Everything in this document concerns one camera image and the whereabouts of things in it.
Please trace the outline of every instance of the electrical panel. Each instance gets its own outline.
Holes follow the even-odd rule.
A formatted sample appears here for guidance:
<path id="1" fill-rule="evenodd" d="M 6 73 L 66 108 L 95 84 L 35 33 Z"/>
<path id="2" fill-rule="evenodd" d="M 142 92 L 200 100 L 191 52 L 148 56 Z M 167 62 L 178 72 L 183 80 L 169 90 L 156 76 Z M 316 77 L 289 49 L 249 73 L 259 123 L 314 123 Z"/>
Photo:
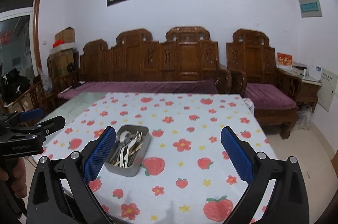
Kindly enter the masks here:
<path id="1" fill-rule="evenodd" d="M 318 103 L 326 110 L 329 111 L 333 97 L 336 95 L 338 76 L 327 69 L 322 68 L 322 87 L 318 91 Z"/>

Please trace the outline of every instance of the wooden door frame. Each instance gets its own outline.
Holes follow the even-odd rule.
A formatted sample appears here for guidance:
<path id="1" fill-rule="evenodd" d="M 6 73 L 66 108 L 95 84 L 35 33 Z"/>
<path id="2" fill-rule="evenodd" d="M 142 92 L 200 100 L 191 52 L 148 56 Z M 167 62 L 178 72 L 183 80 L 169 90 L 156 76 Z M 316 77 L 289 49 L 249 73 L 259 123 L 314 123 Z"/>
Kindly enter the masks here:
<path id="1" fill-rule="evenodd" d="M 37 68 L 42 68 L 40 48 L 39 48 L 39 36 L 38 36 L 38 16 L 39 16 L 40 0 L 34 0 L 33 6 L 33 44 L 34 44 L 34 55 Z"/>

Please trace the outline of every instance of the silver screw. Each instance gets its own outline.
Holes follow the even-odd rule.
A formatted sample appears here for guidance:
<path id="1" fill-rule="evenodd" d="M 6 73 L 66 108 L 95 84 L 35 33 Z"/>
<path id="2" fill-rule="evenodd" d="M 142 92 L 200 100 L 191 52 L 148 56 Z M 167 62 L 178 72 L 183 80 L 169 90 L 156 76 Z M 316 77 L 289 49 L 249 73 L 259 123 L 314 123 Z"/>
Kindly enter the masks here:
<path id="1" fill-rule="evenodd" d="M 263 153 L 263 152 L 259 152 L 259 153 L 257 153 L 257 157 L 258 157 L 259 159 L 265 159 L 265 158 L 266 158 L 266 154 Z"/>
<path id="2" fill-rule="evenodd" d="M 290 162 L 297 163 L 297 158 L 295 158 L 294 156 L 290 156 Z"/>
<path id="3" fill-rule="evenodd" d="M 76 158 L 79 157 L 79 155 L 80 155 L 79 152 L 73 152 L 73 153 L 70 155 L 70 158 L 76 159 Z"/>
<path id="4" fill-rule="evenodd" d="M 43 157 L 40 158 L 41 163 L 44 163 L 46 161 L 47 161 L 47 156 L 43 156 Z"/>

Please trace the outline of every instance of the purple seat cushion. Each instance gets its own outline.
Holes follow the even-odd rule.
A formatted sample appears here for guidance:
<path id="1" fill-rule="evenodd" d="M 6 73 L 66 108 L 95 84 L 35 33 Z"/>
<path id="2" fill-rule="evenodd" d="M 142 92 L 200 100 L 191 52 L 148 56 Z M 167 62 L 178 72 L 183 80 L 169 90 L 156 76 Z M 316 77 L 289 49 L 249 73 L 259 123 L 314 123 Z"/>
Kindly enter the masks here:
<path id="1" fill-rule="evenodd" d="M 244 97 L 250 98 L 259 110 L 287 110 L 296 106 L 294 100 L 270 84 L 247 83 Z"/>
<path id="2" fill-rule="evenodd" d="M 212 93 L 218 94 L 213 80 L 182 82 L 86 82 L 76 89 L 59 93 L 72 99 L 81 92 L 148 92 L 148 93 Z"/>

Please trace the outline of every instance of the blue textured pad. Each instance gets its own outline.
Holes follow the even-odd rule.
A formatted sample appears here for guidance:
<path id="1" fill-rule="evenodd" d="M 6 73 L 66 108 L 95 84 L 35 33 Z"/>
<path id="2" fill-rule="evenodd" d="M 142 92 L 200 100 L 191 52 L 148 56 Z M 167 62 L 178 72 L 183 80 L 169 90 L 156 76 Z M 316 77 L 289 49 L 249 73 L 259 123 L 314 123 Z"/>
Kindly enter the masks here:
<path id="1" fill-rule="evenodd" d="M 25 111 L 20 114 L 20 122 L 28 122 L 34 119 L 38 119 L 43 116 L 43 110 L 41 108 Z"/>
<path id="2" fill-rule="evenodd" d="M 234 168 L 236 169 L 240 179 L 250 184 L 254 180 L 252 163 L 237 140 L 227 128 L 222 129 L 221 143 L 228 153 L 228 156 L 234 165 Z"/>
<path id="3" fill-rule="evenodd" d="M 84 164 L 83 180 L 86 185 L 97 178 L 112 147 L 115 145 L 116 133 L 113 128 L 103 132 L 104 136 Z"/>

